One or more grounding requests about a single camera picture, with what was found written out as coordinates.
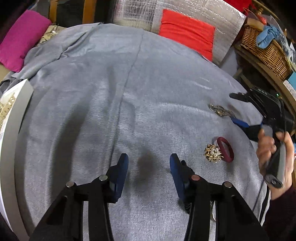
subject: maroon sleeve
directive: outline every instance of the maroon sleeve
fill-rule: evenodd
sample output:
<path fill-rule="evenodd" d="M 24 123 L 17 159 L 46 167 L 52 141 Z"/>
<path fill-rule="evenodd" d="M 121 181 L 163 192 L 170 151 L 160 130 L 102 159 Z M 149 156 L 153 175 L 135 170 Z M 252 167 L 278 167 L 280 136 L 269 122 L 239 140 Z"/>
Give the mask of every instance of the maroon sleeve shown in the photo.
<path fill-rule="evenodd" d="M 296 190 L 292 186 L 282 196 L 270 201 L 263 228 L 270 241 L 296 240 Z"/>

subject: blue glove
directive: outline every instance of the blue glove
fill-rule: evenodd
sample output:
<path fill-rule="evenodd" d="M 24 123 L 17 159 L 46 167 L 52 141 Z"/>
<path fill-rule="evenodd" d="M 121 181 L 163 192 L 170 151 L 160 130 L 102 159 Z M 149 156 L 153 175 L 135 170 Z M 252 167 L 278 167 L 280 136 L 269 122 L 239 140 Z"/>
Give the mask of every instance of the blue glove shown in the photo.
<path fill-rule="evenodd" d="M 265 49 L 273 39 L 280 38 L 280 31 L 273 25 L 265 25 L 263 31 L 256 38 L 256 45 L 261 49 Z"/>

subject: screw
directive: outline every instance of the screw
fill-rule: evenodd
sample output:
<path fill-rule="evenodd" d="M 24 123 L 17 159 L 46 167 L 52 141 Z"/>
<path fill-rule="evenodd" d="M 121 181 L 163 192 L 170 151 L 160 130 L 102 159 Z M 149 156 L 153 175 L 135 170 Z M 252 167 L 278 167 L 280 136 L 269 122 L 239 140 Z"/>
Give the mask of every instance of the screw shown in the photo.
<path fill-rule="evenodd" d="M 224 182 L 224 186 L 226 186 L 227 188 L 231 188 L 232 184 L 230 182 Z"/>
<path fill-rule="evenodd" d="M 101 175 L 99 176 L 99 180 L 100 181 L 106 181 L 108 179 L 108 176 L 107 175 Z"/>
<path fill-rule="evenodd" d="M 198 175 L 192 175 L 191 176 L 191 179 L 194 180 L 194 181 L 198 181 L 200 179 L 200 176 L 198 176 Z"/>
<path fill-rule="evenodd" d="M 72 181 L 69 181 L 69 182 L 66 183 L 67 188 L 70 188 L 70 187 L 72 187 L 74 185 L 75 185 L 75 182 L 72 182 Z"/>

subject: maroon bracelet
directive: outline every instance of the maroon bracelet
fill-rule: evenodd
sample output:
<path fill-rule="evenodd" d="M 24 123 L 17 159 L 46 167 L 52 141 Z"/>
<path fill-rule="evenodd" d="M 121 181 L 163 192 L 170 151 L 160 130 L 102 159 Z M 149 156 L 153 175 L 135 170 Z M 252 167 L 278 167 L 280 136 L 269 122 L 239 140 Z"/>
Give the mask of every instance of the maroon bracelet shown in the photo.
<path fill-rule="evenodd" d="M 225 150 L 222 142 L 227 145 L 230 156 L 228 155 L 227 151 Z M 231 148 L 231 145 L 229 144 L 229 142 L 224 137 L 219 137 L 217 139 L 217 144 L 218 144 L 220 151 L 223 155 L 223 160 L 226 162 L 232 162 L 234 159 L 234 153 L 233 153 L 233 149 Z"/>

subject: wooden frame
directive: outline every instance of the wooden frame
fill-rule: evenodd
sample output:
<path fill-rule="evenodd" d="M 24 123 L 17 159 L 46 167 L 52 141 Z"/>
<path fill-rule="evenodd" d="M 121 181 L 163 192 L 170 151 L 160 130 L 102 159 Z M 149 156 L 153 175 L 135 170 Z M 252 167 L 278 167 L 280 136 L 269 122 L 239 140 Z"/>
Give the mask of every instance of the wooden frame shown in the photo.
<path fill-rule="evenodd" d="M 50 0 L 49 19 L 52 23 L 57 21 L 57 4 L 59 0 Z M 82 24 L 93 23 L 97 0 L 84 0 Z"/>

